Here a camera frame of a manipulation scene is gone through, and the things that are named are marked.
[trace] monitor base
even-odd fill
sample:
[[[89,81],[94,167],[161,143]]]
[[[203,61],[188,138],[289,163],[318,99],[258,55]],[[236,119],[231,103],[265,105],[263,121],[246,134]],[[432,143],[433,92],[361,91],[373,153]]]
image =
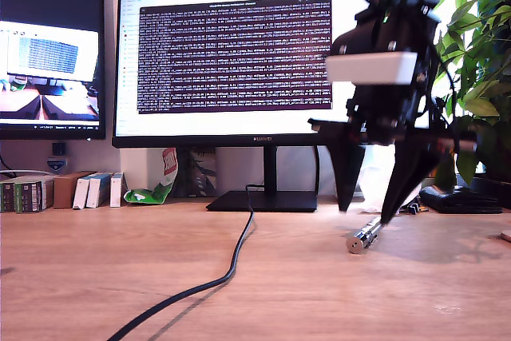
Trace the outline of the monitor base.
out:
[[[314,191],[277,191],[274,196],[254,191],[250,192],[250,202],[255,212],[313,212],[318,207]],[[214,212],[247,212],[247,193],[227,192],[206,208]]]

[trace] monitor screen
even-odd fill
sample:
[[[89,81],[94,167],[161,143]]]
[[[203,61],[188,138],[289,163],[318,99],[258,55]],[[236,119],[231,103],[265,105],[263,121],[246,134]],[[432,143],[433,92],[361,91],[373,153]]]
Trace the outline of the monitor screen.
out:
[[[324,58],[364,0],[119,0],[113,143],[305,145],[347,119]]]
[[[104,0],[0,0],[0,138],[105,137]]]

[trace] terminal window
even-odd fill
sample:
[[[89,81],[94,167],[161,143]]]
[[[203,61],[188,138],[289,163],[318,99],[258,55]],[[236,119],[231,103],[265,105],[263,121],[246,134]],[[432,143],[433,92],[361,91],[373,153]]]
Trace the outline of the terminal window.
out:
[[[142,7],[137,110],[330,109],[331,0]]]

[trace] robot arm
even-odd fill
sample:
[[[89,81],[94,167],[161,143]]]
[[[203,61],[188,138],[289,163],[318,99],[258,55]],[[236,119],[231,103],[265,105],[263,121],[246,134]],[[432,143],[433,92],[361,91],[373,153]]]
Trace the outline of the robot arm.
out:
[[[449,130],[431,97],[440,63],[433,44],[438,20],[430,14],[437,4],[438,0],[370,0],[367,10],[355,16],[357,26],[335,39],[327,58],[329,81],[355,84],[355,94],[347,102],[349,121],[309,120],[330,152],[341,210],[347,209],[355,190],[364,155],[360,145],[395,144],[382,225],[442,156],[460,146],[475,150],[475,138],[460,140],[452,127]],[[378,64],[381,70],[374,70]],[[430,124],[417,129],[423,97]]]

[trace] brown box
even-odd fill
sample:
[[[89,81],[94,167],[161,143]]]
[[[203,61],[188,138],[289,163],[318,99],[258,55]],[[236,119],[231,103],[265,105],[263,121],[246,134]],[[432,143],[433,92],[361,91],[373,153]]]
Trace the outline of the brown box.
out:
[[[94,171],[81,171],[55,177],[55,183],[53,185],[53,208],[72,208],[74,191],[76,190],[78,179],[92,173],[94,173]]]

